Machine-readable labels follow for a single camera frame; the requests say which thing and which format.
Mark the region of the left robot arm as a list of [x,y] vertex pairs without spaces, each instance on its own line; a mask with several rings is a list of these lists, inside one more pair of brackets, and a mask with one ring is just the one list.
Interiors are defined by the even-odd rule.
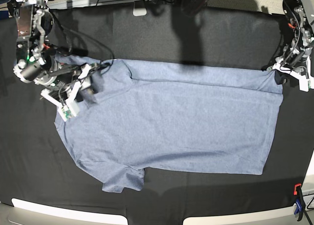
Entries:
[[314,6],[311,0],[283,0],[283,10],[293,38],[283,48],[271,70],[298,81],[301,91],[314,88],[311,55],[314,53]]

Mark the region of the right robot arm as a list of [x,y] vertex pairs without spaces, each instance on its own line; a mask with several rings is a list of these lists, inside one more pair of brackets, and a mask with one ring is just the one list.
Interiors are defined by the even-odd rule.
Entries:
[[50,12],[51,0],[16,0],[15,18],[18,37],[14,74],[24,83],[34,82],[44,87],[42,96],[62,107],[79,101],[78,92],[91,87],[91,76],[101,67],[101,62],[71,65],[58,62],[55,55],[69,56],[72,44],[62,32],[68,48],[49,42],[48,34],[59,20]]

